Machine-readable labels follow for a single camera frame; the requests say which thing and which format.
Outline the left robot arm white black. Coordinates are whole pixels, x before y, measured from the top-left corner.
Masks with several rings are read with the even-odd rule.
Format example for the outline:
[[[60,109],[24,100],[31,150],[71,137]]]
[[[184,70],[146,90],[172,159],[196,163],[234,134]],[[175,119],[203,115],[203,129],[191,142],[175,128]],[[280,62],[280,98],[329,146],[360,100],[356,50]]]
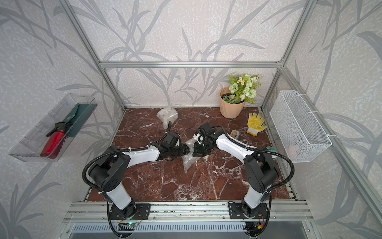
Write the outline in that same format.
[[[175,159],[189,152],[187,144],[182,143],[175,132],[169,132],[161,140],[144,147],[120,149],[110,146],[102,155],[86,164],[82,179],[119,210],[126,210],[133,205],[133,199],[122,184],[129,167],[166,158]]]

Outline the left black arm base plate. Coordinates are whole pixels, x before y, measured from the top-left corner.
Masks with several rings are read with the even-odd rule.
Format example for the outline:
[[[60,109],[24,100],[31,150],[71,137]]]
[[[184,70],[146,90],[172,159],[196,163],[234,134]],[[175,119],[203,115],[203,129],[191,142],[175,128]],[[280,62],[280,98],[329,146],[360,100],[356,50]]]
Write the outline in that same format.
[[[109,209],[111,220],[148,220],[150,214],[151,204],[138,203],[127,206],[125,209],[120,210],[115,205]]]

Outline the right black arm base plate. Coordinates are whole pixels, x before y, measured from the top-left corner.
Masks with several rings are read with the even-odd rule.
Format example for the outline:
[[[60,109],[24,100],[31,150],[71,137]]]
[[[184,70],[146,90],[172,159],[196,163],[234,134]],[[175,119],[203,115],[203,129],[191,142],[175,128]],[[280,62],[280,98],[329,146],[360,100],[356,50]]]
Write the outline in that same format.
[[[269,215],[268,205],[260,203],[252,209],[245,203],[229,201],[228,211],[230,219],[267,219]]]

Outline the clear bubble wrap sheet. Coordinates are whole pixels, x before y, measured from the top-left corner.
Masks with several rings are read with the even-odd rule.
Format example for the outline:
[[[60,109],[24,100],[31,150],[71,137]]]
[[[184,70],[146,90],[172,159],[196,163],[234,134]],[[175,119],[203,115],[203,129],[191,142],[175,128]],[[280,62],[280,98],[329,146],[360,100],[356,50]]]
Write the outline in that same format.
[[[175,108],[168,106],[161,109],[157,113],[157,117],[162,121],[163,129],[167,129],[169,122],[174,123],[178,119],[178,112]]]
[[[189,153],[182,156],[185,173],[187,173],[187,171],[191,168],[191,166],[200,159],[199,156],[193,156],[193,154],[194,154],[194,143],[195,142],[197,142],[197,140],[194,138],[191,138],[190,140],[188,140],[186,142],[186,145],[189,149]]]

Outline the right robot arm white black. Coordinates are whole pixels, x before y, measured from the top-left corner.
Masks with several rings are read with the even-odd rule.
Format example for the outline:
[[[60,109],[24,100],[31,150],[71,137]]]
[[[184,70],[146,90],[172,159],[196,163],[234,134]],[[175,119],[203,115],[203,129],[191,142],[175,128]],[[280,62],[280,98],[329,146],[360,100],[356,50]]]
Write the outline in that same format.
[[[205,123],[194,134],[194,139],[197,142],[194,143],[193,156],[210,155],[217,148],[231,154],[244,164],[250,184],[242,200],[246,210],[258,208],[261,203],[270,198],[273,190],[287,184],[294,176],[294,164],[288,157],[269,151],[267,148],[256,148],[244,144],[231,137],[221,126]],[[273,159],[274,156],[283,159],[290,166],[289,175],[277,184],[275,181],[280,177],[280,172]]]

